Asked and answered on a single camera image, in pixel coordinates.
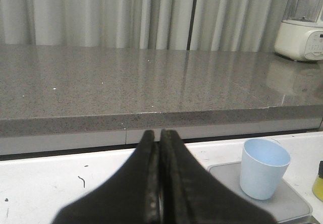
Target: light blue plastic cup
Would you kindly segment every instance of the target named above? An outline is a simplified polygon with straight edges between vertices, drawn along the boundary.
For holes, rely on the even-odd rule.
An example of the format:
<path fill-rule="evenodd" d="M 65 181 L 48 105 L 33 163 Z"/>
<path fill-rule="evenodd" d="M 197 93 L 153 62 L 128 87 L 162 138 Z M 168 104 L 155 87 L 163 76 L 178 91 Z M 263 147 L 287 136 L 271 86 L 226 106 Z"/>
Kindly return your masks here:
<path fill-rule="evenodd" d="M 253 138 L 243 145 L 240 187 L 244 193 L 258 200 L 272 197 L 291 161 L 279 143 Z"/>

